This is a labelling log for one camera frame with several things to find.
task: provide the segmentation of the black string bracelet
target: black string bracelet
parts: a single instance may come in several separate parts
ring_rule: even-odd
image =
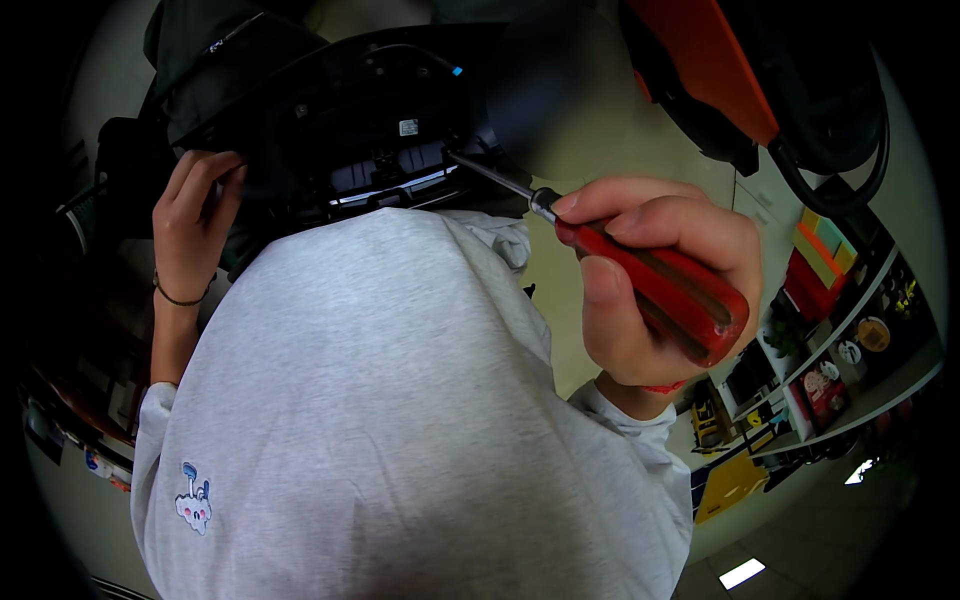
[[[210,280],[210,283],[213,283],[216,280],[217,280],[217,274],[214,273],[213,278]],[[210,283],[206,284],[206,289],[204,290],[204,294],[200,296],[199,300],[193,300],[192,302],[179,302],[167,296],[167,293],[163,291],[163,288],[160,287],[160,276],[156,273],[156,269],[154,269],[154,287],[157,288],[157,290],[159,290],[161,296],[163,296],[164,298],[167,299],[168,302],[176,306],[196,306],[197,304],[204,301],[204,298],[206,298],[206,295],[210,293]]]

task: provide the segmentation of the bracelet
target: bracelet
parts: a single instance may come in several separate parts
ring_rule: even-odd
[[[217,280],[217,274],[214,272],[213,278],[210,280],[210,283],[213,283],[216,280]],[[204,290],[204,294],[200,296],[199,300],[193,300],[192,302],[180,302],[170,298],[169,296],[167,296],[167,293],[163,291],[163,288],[160,287],[160,275],[156,272],[156,269],[154,269],[154,287],[157,288],[161,296],[166,298],[168,302],[170,302],[171,304],[174,304],[175,306],[196,306],[197,304],[201,303],[202,301],[204,301],[204,298],[206,298],[206,295],[210,293],[210,283],[206,284],[206,289]]]
[[[681,389],[685,383],[686,379],[681,379],[677,383],[672,383],[670,385],[639,385],[637,387],[641,390],[646,390],[647,392],[653,392],[654,394],[669,394]]]

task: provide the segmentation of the red string bracelet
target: red string bracelet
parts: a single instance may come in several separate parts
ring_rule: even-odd
[[[681,389],[685,383],[686,379],[681,379],[677,383],[672,383],[670,385],[641,385],[637,387],[641,390],[646,390],[647,392],[653,392],[654,394],[669,394]]]

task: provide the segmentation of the fingernail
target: fingernail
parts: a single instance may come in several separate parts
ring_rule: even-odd
[[[620,273],[613,261],[603,256],[584,256],[580,261],[584,297],[590,302],[609,302],[620,294]]]
[[[565,214],[569,212],[570,209],[573,208],[573,206],[576,205],[578,196],[580,196],[579,190],[576,192],[567,194],[566,196],[563,196],[562,198],[554,202],[553,205],[550,206],[550,210],[552,210],[553,214],[555,215]]]
[[[639,218],[640,218],[639,208],[635,208],[634,210],[626,214],[622,214],[616,219],[613,219],[612,221],[610,221],[610,223],[607,224],[606,227],[604,227],[604,231],[606,231],[610,235],[619,235],[620,233],[624,233],[632,229],[634,225],[636,225],[636,221]]]

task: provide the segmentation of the hand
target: hand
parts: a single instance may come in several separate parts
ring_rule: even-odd
[[[154,208],[156,273],[173,300],[203,297],[240,208],[246,175],[243,158],[233,152],[191,150],[177,163]]]
[[[700,260],[743,294],[750,319],[728,358],[756,335],[763,277],[753,222],[712,204],[696,186],[647,178],[603,178],[557,200],[571,224],[615,217],[607,233],[634,248],[675,246]],[[601,256],[580,262],[584,278],[584,344],[593,361],[622,386],[669,385],[705,369],[672,341],[648,328],[636,308],[626,271]]]

